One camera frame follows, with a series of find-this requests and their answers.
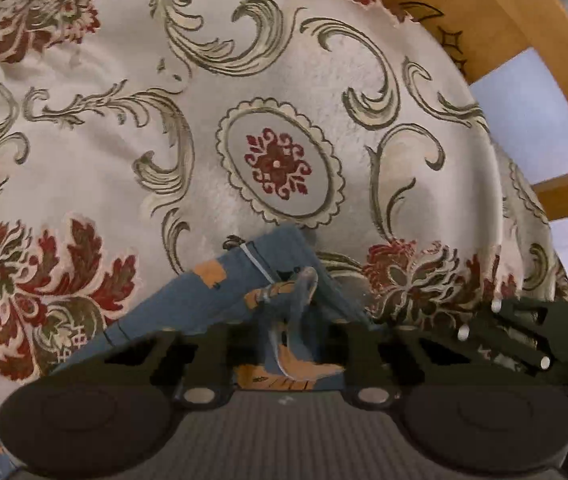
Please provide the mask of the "blue pants with orange trucks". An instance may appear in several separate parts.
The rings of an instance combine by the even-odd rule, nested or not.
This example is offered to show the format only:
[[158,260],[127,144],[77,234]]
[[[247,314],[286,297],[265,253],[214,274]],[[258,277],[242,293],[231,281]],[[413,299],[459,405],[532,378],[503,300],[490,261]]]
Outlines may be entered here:
[[[235,391],[334,390],[344,370],[313,357],[314,336],[330,323],[368,325],[294,226],[199,263],[132,310],[124,302],[134,289],[133,259],[101,273],[101,243],[87,228],[74,235],[69,255],[64,272],[51,235],[30,240],[0,226],[0,344],[18,345],[0,367],[19,388],[149,334],[254,324],[260,356],[235,367]],[[0,440],[0,479],[18,468]]]

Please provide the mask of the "white floral bedspread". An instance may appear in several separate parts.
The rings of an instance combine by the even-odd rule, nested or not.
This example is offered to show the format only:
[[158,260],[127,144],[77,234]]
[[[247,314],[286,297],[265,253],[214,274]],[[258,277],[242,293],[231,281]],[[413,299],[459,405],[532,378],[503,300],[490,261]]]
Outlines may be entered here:
[[372,318],[568,298],[549,220],[392,0],[0,0],[0,403],[291,223]]

